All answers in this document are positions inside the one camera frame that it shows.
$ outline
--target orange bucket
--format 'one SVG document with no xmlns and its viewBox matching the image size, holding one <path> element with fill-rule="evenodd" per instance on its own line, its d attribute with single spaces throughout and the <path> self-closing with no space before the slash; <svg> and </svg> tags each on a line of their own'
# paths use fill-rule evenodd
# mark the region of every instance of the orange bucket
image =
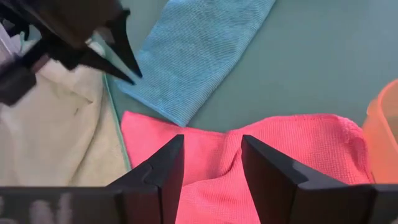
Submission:
<svg viewBox="0 0 398 224">
<path fill-rule="evenodd" d="M 363 125 L 371 169 L 378 184 L 398 183 L 398 79 L 372 100 Z"/>
</svg>

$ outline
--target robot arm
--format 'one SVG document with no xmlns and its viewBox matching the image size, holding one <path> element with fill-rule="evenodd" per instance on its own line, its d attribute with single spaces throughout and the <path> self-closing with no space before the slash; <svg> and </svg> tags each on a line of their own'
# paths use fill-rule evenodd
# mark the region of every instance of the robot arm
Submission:
<svg viewBox="0 0 398 224">
<path fill-rule="evenodd" d="M 29 35 L 29 25 L 35 26 L 42 36 L 26 54 L 9 54 L 0 65 L 0 102 L 17 103 L 35 85 L 34 73 L 49 58 L 69 70 L 86 65 L 134 84 L 86 43 L 94 32 L 99 33 L 141 78 L 126 34 L 129 15 L 130 11 L 123 9 L 118 0 L 0 0 L 0 19 L 10 36 L 20 32 Z"/>
</svg>

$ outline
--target towel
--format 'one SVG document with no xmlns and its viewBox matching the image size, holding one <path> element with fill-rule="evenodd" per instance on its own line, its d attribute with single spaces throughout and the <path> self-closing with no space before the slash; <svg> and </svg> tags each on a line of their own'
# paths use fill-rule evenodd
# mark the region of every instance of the towel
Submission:
<svg viewBox="0 0 398 224">
<path fill-rule="evenodd" d="M 242 56 L 275 0 L 170 0 L 121 91 L 186 126 Z"/>
<path fill-rule="evenodd" d="M 133 167 L 176 134 L 185 135 L 177 224 L 259 223 L 242 167 L 243 134 L 346 184 L 373 181 L 362 130 L 336 115 L 276 116 L 223 134 L 126 112 L 121 129 Z"/>
<path fill-rule="evenodd" d="M 125 174 L 102 72 L 50 60 L 36 77 L 17 105 L 0 105 L 0 185 L 105 186 Z"/>
</svg>

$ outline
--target table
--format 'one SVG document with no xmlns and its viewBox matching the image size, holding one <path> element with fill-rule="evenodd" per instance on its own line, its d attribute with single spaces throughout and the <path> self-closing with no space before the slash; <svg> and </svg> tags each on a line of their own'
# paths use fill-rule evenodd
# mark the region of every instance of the table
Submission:
<svg viewBox="0 0 398 224">
<path fill-rule="evenodd" d="M 135 52 L 166 2 L 123 2 L 132 10 L 127 26 Z M 398 77 L 397 10 L 396 0 L 277 0 L 241 60 L 188 125 L 224 132 L 304 113 L 334 113 L 361 125 L 371 99 Z M 164 119 L 108 80 L 119 119 L 126 110 Z"/>
</svg>

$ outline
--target pink microfiber cloth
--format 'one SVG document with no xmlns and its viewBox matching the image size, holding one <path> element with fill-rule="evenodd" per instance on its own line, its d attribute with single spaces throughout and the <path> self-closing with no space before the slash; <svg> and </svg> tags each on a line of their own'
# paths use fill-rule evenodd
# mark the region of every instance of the pink microfiber cloth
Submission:
<svg viewBox="0 0 398 224">
<path fill-rule="evenodd" d="M 121 129 L 133 167 L 176 134 L 185 135 L 176 223 L 259 223 L 243 173 L 243 134 L 346 184 L 372 182 L 362 130 L 335 115 L 276 116 L 224 134 L 126 112 Z"/>
</svg>

